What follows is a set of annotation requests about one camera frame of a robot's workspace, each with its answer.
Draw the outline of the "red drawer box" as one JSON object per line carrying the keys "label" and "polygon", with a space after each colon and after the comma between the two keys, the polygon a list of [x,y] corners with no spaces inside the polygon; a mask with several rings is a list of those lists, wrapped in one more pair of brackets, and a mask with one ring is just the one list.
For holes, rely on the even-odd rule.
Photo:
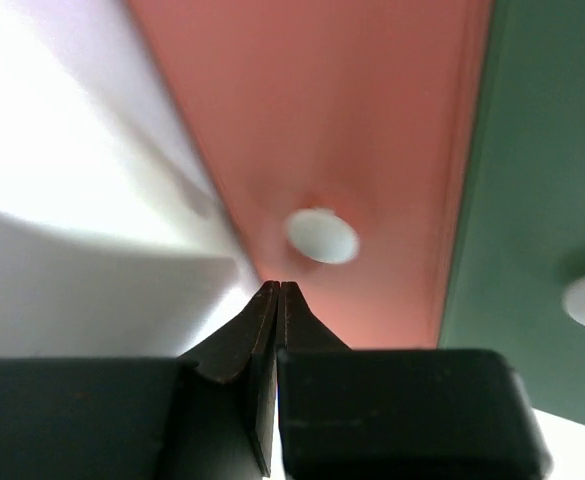
{"label": "red drawer box", "polygon": [[258,274],[358,348],[438,340],[493,5],[129,5]]}

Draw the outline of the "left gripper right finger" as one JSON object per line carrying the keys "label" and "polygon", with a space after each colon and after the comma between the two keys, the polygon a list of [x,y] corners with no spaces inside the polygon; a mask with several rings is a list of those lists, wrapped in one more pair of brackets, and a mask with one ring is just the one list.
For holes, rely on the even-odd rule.
{"label": "left gripper right finger", "polygon": [[279,431],[291,479],[544,479],[521,377],[482,349],[354,350],[294,282],[277,311]]}

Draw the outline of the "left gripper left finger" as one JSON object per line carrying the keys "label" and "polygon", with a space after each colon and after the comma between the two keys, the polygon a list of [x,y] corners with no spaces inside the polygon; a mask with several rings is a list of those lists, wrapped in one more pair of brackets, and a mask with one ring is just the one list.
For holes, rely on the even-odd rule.
{"label": "left gripper left finger", "polygon": [[261,479],[280,285],[174,358],[0,359],[0,479]]}

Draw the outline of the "green drawer box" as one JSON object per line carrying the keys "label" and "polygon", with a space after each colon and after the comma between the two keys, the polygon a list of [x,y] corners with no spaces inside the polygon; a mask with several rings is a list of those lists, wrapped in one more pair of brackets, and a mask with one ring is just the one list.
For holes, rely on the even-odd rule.
{"label": "green drawer box", "polygon": [[439,343],[502,354],[533,406],[585,425],[585,1],[499,1]]}

